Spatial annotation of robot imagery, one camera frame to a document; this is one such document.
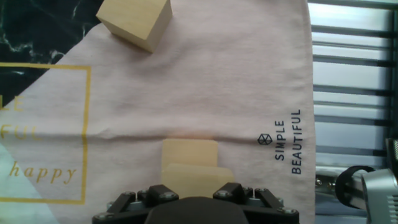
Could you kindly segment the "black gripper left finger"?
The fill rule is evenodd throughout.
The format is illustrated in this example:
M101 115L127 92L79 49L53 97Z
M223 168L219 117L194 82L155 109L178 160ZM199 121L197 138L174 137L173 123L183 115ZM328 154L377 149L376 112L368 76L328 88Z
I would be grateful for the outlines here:
M94 215L92 224L144 224L153 208L178 199L177 193L162 184L138 192L125 191L107 204L105 212Z

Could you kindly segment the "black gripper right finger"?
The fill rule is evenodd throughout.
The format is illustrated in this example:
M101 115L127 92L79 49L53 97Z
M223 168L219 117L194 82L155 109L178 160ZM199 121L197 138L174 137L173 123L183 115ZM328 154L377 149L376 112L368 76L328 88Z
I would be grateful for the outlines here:
M299 212L284 206L281 198L267 188L243 187L228 182L213 194L213 199L238 205L248 223L299 224Z

